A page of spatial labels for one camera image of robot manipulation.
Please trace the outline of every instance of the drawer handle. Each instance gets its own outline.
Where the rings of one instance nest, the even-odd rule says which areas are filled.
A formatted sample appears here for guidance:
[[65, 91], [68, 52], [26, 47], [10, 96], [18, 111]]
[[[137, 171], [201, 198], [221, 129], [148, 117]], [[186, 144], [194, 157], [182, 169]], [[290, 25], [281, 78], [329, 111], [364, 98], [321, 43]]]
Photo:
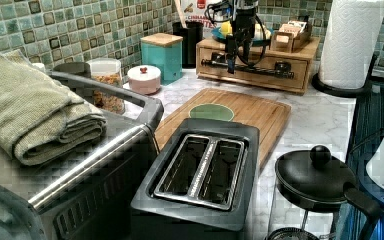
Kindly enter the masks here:
[[[201, 65], [208, 66], [208, 67], [218, 67], [218, 68], [228, 67], [228, 64], [226, 63], [226, 57], [223, 54], [219, 54], [219, 53], [213, 53], [211, 56], [211, 60], [202, 59]], [[291, 72], [291, 64], [286, 61], [277, 61], [274, 65], [274, 69], [235, 65], [235, 70], [248, 72], [248, 73], [274, 76], [278, 78], [289, 78], [289, 79], [294, 78], [294, 72]]]

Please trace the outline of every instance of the toaster oven handle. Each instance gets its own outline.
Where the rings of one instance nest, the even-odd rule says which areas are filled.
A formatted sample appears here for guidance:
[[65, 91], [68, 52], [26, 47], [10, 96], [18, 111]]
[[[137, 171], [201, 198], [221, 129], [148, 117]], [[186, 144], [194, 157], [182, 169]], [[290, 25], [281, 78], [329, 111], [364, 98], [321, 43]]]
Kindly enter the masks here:
[[115, 87], [106, 83], [101, 83], [90, 78], [85, 78], [69, 73], [48, 71], [47, 74], [69, 88], [83, 88], [99, 90], [111, 96], [115, 96], [142, 107], [137, 120], [146, 124], [152, 131], [155, 131], [164, 113], [164, 106], [161, 100], [148, 97], [128, 89]]

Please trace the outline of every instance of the tile wall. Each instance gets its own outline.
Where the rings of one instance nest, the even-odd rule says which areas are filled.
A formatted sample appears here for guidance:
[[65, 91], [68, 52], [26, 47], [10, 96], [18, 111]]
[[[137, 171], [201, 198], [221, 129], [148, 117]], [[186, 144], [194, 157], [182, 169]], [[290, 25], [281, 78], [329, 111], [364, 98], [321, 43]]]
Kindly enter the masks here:
[[[259, 0], [258, 14], [273, 29], [279, 29], [282, 23], [294, 20], [297, 16], [309, 15], [313, 24], [312, 35], [321, 37], [317, 52], [317, 60], [320, 60], [331, 7], [332, 0]], [[384, 19], [375, 54], [378, 56], [375, 68], [384, 70]]]
[[31, 62], [117, 58], [140, 64], [140, 38], [167, 32], [171, 0], [0, 0], [0, 52], [20, 49]]
[[[320, 36], [317, 60], [332, 0], [260, 0], [259, 16], [268, 27], [309, 15], [313, 36]], [[172, 0], [0, 0], [0, 52], [21, 51], [47, 68], [97, 57], [117, 58], [124, 73], [140, 64], [140, 38], [171, 32], [177, 21]], [[376, 68], [384, 68], [384, 21]]]

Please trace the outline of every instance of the wooden drawer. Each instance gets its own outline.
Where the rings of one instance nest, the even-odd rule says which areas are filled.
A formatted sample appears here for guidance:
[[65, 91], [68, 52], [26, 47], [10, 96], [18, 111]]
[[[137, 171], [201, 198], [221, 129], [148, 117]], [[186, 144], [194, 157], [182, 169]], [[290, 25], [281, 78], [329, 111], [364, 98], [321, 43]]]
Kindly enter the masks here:
[[[260, 56], [261, 49], [255, 48], [251, 51], [250, 62], [256, 62]], [[267, 51], [265, 57], [255, 67], [274, 70], [275, 63], [278, 61], [291, 64], [291, 72], [294, 77], [280, 78], [270, 75], [249, 73], [236, 70], [234, 74], [228, 73], [227, 68], [213, 66], [203, 66], [202, 60], [211, 60], [213, 53], [224, 54], [224, 45], [216, 43], [214, 40], [205, 39], [197, 45], [197, 74], [200, 77], [217, 79], [222, 81], [250, 84], [254, 86], [281, 89], [285, 91], [303, 94], [308, 85], [309, 72], [312, 66], [312, 60], [315, 56], [315, 50], [310, 54], [303, 56], [299, 53], [283, 53]], [[244, 66], [239, 58], [236, 59], [237, 65]]]

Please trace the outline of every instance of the french press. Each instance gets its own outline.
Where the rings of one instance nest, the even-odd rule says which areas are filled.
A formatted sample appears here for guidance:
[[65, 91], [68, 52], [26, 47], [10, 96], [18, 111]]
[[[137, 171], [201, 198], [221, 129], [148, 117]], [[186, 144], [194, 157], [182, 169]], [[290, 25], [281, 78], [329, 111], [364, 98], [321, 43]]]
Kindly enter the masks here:
[[[351, 204], [367, 216], [367, 221], [357, 236], [359, 236], [358, 240], [370, 238], [382, 215], [382, 210], [376, 201], [356, 188], [357, 178], [354, 173], [345, 163], [331, 156], [328, 148], [318, 145], [310, 151], [286, 153], [277, 160], [275, 171], [276, 188], [270, 214], [269, 235], [266, 240], [335, 239], [338, 212], [344, 204]], [[276, 216], [279, 212], [278, 198], [292, 203], [301, 212], [304, 210], [300, 226], [285, 224], [286, 226], [276, 229], [274, 222], [279, 218]], [[283, 211], [285, 216], [291, 214], [288, 212], [289, 209]], [[316, 236], [312, 233], [313, 229], [311, 232], [306, 230], [309, 212], [333, 216], [330, 218], [332, 223], [326, 234]], [[288, 218], [301, 219], [300, 215]]]

